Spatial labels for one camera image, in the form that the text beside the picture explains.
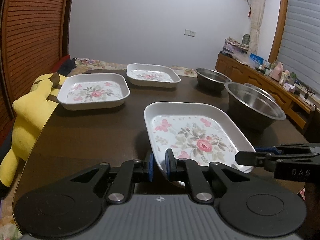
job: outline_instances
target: gray ribbed panel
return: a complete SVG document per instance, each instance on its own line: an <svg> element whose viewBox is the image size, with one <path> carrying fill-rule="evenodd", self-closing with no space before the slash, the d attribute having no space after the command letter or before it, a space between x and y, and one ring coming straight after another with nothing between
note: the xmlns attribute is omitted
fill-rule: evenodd
<svg viewBox="0 0 320 240"><path fill-rule="evenodd" d="M288 0L278 60L320 91L320 0Z"/></svg>
<svg viewBox="0 0 320 240"><path fill-rule="evenodd" d="M229 228L212 206L192 202L187 195L133 195L110 206L101 220L70 240L267 240L243 236ZM23 240L36 240L25 235ZM296 235L277 240L301 240Z"/></svg>

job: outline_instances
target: tray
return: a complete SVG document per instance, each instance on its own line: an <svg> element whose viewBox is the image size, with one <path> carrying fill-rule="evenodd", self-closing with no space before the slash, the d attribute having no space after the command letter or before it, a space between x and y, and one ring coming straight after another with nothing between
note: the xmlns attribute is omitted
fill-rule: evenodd
<svg viewBox="0 0 320 240"><path fill-rule="evenodd" d="M127 76L130 82L137 86L174 88L180 77L165 66L148 64L129 64Z"/></svg>
<svg viewBox="0 0 320 240"><path fill-rule="evenodd" d="M58 101L68 110L120 106L130 94L122 75L115 73L81 74L63 83Z"/></svg>
<svg viewBox="0 0 320 240"><path fill-rule="evenodd" d="M199 165L220 162L245 173L253 167L238 165L235 155L254 148L229 116L207 104L156 102L146 107L144 119L157 165L165 175L165 150L175 158Z"/></svg>

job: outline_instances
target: wooden window frame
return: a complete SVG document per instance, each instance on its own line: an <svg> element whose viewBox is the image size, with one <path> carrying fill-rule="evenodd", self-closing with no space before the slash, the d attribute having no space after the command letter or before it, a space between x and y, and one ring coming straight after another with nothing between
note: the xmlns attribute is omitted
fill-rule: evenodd
<svg viewBox="0 0 320 240"><path fill-rule="evenodd" d="M268 59L268 61L271 63L276 61L278 54L279 54L279 49L280 49L281 41L282 41L282 35L284 32L285 19L287 18L287 9L288 9L288 0L281 0L276 33L275 33L275 37L273 39L273 44L272 44L270 56Z"/></svg>

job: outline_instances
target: beige curtain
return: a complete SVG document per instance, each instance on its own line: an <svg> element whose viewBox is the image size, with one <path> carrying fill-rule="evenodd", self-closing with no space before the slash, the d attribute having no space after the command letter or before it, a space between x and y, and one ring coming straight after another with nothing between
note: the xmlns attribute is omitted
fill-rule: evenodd
<svg viewBox="0 0 320 240"><path fill-rule="evenodd" d="M257 54L259 32L266 0L251 0L251 30L248 54Z"/></svg>

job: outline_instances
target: metal screw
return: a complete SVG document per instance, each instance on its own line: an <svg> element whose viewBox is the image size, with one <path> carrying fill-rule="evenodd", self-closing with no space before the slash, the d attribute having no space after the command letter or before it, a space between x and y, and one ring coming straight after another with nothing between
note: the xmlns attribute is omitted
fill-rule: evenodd
<svg viewBox="0 0 320 240"><path fill-rule="evenodd" d="M122 195L121 193L112 193L108 196L108 199L118 202L124 199L124 195Z"/></svg>
<svg viewBox="0 0 320 240"><path fill-rule="evenodd" d="M196 198L202 201L208 201L212 199L212 195L210 193L201 192L196 195Z"/></svg>

